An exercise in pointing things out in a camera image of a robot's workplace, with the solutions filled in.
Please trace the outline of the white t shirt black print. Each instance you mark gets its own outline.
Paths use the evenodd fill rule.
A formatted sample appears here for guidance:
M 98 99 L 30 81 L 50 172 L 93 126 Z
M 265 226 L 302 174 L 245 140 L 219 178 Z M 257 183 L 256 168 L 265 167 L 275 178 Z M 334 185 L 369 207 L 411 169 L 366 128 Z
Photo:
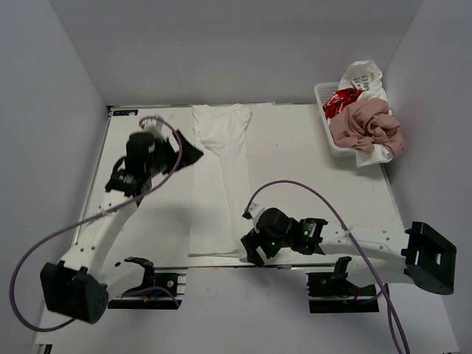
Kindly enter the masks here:
M 195 146 L 189 256 L 243 257 L 244 209 L 251 197 L 247 105 L 192 107 Z

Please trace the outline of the pink t shirt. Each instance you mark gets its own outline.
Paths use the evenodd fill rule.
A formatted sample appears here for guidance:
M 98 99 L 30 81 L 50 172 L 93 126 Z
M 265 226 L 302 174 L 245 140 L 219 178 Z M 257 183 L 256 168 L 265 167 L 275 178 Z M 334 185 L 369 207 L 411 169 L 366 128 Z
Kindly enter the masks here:
M 371 154 L 376 145 L 381 145 L 395 158 L 403 152 L 400 123 L 389 113 L 388 102 L 377 97 L 346 106 L 330 120 L 329 130 L 340 148 Z

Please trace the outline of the white t shirt red print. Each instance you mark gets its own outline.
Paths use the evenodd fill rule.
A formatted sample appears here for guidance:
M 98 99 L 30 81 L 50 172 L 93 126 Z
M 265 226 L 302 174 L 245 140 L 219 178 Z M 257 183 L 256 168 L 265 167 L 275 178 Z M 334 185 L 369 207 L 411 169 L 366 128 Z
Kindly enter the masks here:
M 356 102 L 362 93 L 363 91 L 357 88 L 345 88 L 336 91 L 322 106 L 325 117 L 327 119 L 334 118 L 334 116 L 343 111 L 346 106 Z

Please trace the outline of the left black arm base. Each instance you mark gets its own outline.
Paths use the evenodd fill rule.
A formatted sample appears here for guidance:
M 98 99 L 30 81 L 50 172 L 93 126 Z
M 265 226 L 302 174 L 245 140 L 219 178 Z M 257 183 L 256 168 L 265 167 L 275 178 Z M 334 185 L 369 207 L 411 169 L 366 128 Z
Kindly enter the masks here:
M 145 285 L 108 303 L 110 310 L 178 310 L 185 292 L 185 269 L 156 269 Z

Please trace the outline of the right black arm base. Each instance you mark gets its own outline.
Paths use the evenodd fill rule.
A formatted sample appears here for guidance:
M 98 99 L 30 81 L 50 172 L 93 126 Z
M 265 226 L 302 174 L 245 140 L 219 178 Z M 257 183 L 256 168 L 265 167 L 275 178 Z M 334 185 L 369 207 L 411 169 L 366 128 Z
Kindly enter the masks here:
M 312 314 L 378 313 L 380 294 L 374 285 L 363 288 L 331 273 L 307 273 L 308 303 Z

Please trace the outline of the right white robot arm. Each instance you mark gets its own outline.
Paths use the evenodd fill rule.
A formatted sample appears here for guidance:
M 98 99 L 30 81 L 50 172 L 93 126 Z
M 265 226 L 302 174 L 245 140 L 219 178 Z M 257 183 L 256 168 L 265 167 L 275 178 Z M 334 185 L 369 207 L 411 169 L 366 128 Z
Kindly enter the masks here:
M 333 282 L 359 288 L 386 283 L 414 284 L 438 295 L 454 292 L 456 246 L 423 222 L 403 232 L 362 232 L 355 236 L 340 225 L 320 218 L 296 220 L 277 208 L 252 204 L 243 218 L 253 223 L 241 242 L 246 259 L 255 266 L 281 249 L 303 255 L 338 255 Z

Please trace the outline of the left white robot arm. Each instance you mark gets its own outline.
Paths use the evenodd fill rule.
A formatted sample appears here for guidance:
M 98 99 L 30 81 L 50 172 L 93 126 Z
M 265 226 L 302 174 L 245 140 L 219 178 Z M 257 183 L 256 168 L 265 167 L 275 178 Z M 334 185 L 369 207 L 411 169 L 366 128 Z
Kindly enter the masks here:
M 105 185 L 102 205 L 109 209 L 86 224 L 57 263 L 47 263 L 40 272 L 48 310 L 94 324 L 116 297 L 153 290 L 152 261 L 131 256 L 108 270 L 103 265 L 124 225 L 142 203 L 142 193 L 151 190 L 153 177 L 170 176 L 203 156 L 203 151 L 191 145 L 180 131 L 173 135 L 178 150 L 152 131 L 129 136 L 126 154 L 117 160 Z

